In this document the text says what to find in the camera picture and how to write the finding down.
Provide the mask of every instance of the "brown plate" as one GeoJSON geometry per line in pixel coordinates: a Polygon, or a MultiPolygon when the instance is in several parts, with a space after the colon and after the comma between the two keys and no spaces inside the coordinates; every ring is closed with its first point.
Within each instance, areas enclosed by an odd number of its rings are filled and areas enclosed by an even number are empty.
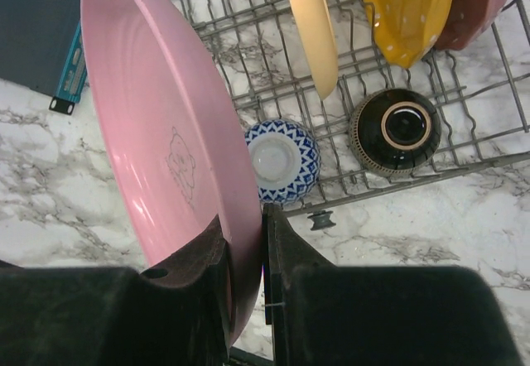
{"type": "Polygon", "coordinates": [[[462,50],[489,28],[506,0],[453,0],[438,50],[462,50]]]}

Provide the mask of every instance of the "polka dot plate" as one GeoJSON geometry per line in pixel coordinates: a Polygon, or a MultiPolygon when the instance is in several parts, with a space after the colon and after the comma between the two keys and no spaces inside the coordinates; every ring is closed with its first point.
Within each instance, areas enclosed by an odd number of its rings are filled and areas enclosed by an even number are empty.
{"type": "Polygon", "coordinates": [[[288,205],[315,186],[320,174],[320,151],[315,139],[298,123],[271,119],[245,133],[259,199],[288,205]]]}
{"type": "Polygon", "coordinates": [[[488,29],[507,0],[453,0],[438,50],[462,50],[488,29]]]}
{"type": "Polygon", "coordinates": [[[390,64],[410,68],[441,34],[451,0],[364,0],[374,38],[390,64]]]}

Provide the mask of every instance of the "yellow plate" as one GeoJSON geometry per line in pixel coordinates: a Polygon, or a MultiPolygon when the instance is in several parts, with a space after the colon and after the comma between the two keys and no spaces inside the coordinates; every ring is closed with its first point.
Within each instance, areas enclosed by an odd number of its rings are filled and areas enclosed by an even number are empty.
{"type": "Polygon", "coordinates": [[[451,1],[364,0],[375,42],[387,61],[410,68],[421,59],[440,36],[451,1]]]}
{"type": "Polygon", "coordinates": [[[330,12],[325,0],[289,0],[316,92],[331,94],[339,78],[339,61],[330,12]]]}

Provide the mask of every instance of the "embossed bear design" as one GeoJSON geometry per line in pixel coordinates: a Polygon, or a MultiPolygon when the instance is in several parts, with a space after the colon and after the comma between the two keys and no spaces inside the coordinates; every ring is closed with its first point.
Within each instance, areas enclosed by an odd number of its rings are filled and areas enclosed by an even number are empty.
{"type": "Polygon", "coordinates": [[[184,139],[173,128],[173,138],[170,144],[170,155],[166,158],[167,166],[176,183],[179,185],[186,202],[191,204],[193,189],[195,188],[195,159],[190,154],[184,139]]]}

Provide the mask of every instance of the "wire rack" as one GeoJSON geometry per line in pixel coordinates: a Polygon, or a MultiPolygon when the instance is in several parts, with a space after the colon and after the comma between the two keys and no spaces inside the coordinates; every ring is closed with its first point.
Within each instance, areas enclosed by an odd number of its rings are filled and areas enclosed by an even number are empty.
{"type": "Polygon", "coordinates": [[[243,128],[265,118],[289,118],[318,141],[319,183],[286,208],[287,215],[329,214],[325,210],[337,205],[530,159],[523,135],[529,130],[528,103],[523,102],[530,94],[528,0],[509,0],[471,51],[431,51],[410,70],[383,58],[363,0],[327,0],[340,78],[324,100],[311,81],[288,0],[172,1],[210,50],[243,128]],[[507,34],[508,24],[514,27],[507,34]],[[430,164],[399,180],[366,171],[349,149],[347,135],[355,106],[393,87],[426,95],[443,123],[441,146],[430,164]]]}

